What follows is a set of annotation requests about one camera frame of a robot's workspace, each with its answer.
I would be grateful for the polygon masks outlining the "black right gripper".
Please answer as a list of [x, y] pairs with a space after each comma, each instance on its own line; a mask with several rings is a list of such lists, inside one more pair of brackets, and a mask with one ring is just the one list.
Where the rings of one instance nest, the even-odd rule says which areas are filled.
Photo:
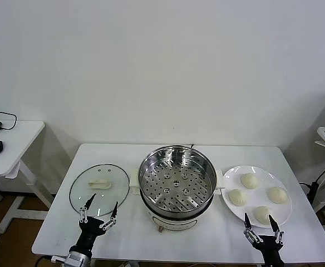
[[280, 249], [283, 247], [284, 231], [281, 231], [278, 223], [273, 219], [272, 215], [268, 215], [270, 225], [274, 232], [274, 236], [259, 236], [253, 229], [248, 214], [244, 213], [244, 235], [252, 246], [262, 253], [265, 266], [284, 266], [284, 262], [279, 255]]

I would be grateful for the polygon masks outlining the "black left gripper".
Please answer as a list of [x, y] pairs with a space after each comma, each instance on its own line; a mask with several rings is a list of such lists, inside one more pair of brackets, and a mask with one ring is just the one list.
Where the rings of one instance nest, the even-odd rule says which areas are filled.
[[104, 235], [105, 232], [116, 224], [118, 202], [111, 213], [110, 220], [106, 223], [97, 218], [88, 218], [88, 210], [95, 198], [96, 194], [93, 194], [84, 204], [80, 207], [80, 220], [79, 227], [81, 234], [75, 245], [71, 246], [69, 252], [78, 252], [81, 254], [92, 254], [92, 248], [95, 240], [98, 236]]

